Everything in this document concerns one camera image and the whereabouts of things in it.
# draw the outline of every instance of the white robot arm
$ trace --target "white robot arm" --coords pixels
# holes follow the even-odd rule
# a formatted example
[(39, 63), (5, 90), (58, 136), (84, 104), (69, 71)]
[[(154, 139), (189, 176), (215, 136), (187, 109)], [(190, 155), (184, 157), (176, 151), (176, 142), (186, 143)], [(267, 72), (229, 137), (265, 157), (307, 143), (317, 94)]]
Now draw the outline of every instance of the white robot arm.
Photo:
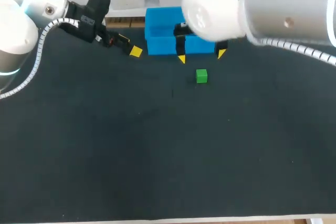
[[(81, 6), (68, 0), (0, 0), (0, 99), (18, 92), (34, 77), (46, 34), (56, 26), (84, 41), (98, 40), (105, 47), (117, 46), (128, 54), (140, 54), (141, 50), (133, 50), (135, 46), (127, 38), (108, 31), (103, 24), (110, 1), (89, 0)], [(44, 30), (31, 74), (19, 87), (5, 92), (37, 44), (38, 28)]]
[[(129, 53), (129, 40), (123, 41), (102, 25), (109, 5), (110, 0), (89, 0), (87, 6), (68, 0), (0, 0), (0, 99), (36, 45), (37, 29), (53, 20), (58, 22), (51, 26), (72, 22), (77, 27), (60, 27), (87, 42), (98, 36), (110, 47), (111, 41), (119, 41)], [(182, 11), (190, 29), (206, 40), (247, 36), (255, 45), (276, 46), (336, 64), (336, 57), (299, 45), (336, 46), (335, 0), (182, 0)]]

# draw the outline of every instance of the blue box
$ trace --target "blue box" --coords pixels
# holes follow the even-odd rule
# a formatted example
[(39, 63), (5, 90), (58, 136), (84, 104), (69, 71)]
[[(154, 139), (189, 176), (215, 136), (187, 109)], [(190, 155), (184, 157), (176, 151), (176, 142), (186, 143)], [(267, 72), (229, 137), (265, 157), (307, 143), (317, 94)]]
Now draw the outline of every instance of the blue box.
[[(174, 28), (185, 22), (180, 7), (148, 8), (145, 21), (145, 38), (149, 55), (176, 55)], [(186, 54), (213, 54), (215, 43), (195, 35), (185, 36)]]

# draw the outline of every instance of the cable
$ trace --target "cable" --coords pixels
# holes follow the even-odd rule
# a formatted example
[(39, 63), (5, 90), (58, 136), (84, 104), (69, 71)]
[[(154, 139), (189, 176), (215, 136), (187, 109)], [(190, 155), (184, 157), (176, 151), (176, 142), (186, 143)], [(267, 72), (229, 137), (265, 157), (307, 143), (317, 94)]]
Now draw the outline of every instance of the cable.
[(54, 20), (52, 22), (50, 22), (46, 28), (44, 28), (44, 31), (42, 32), (41, 36), (40, 36), (40, 40), (38, 42), (38, 48), (37, 48), (37, 53), (36, 53), (36, 60), (35, 60), (35, 64), (34, 67), (32, 69), (32, 71), (30, 72), (29, 76), (27, 77), (26, 80), (24, 80), (23, 83), (21, 83), (21, 85), (19, 85), (18, 87), (16, 87), (13, 90), (10, 90), (6, 93), (0, 94), (0, 100), (4, 99), (6, 97), (10, 97), (13, 94), (16, 94), (17, 92), (19, 92), (20, 90), (22, 90), (23, 88), (25, 88), (30, 82), (31, 80), (34, 78), (38, 67), (40, 66), (40, 62), (41, 62), (41, 57), (42, 57), (42, 50), (43, 50), (43, 45), (45, 42), (45, 39), (47, 37), (48, 32), (54, 27), (57, 26), (58, 24), (62, 24), (62, 23), (68, 23), (71, 24), (73, 26), (76, 26), (78, 28), (79, 26), (79, 21), (78, 20), (74, 20), (71, 18), (59, 18), (57, 20)]
[(321, 60), (330, 65), (336, 66), (336, 57), (330, 54), (326, 54), (325, 52), (321, 52), (319, 50), (315, 50), (310, 47), (306, 47), (303, 45), (299, 45), (296, 43), (287, 42), (280, 39), (261, 39), (262, 44), (269, 45), (273, 47), (283, 48), (286, 50), (298, 52), (300, 54), (312, 57), (314, 59)]

